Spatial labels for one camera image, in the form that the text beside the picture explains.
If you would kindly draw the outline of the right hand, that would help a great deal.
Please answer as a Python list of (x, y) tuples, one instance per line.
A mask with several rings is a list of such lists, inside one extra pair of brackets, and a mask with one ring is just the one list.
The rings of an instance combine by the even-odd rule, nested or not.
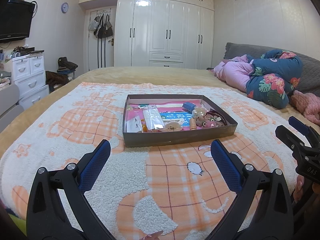
[[(305, 182), (305, 178), (301, 175), (298, 175), (297, 180), (296, 180), (295, 190), (293, 192), (293, 198), (296, 203), (299, 202), (302, 198), (304, 182)], [(312, 189), (315, 194), (320, 193), (320, 185), (319, 184), (313, 183)]]

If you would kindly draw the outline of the left hand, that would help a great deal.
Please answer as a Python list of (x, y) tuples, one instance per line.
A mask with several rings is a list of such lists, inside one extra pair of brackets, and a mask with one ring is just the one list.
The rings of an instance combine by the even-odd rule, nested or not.
[(154, 232), (152, 234), (145, 235), (140, 240), (159, 240), (159, 237), (162, 235), (162, 233), (163, 233), (163, 231)]

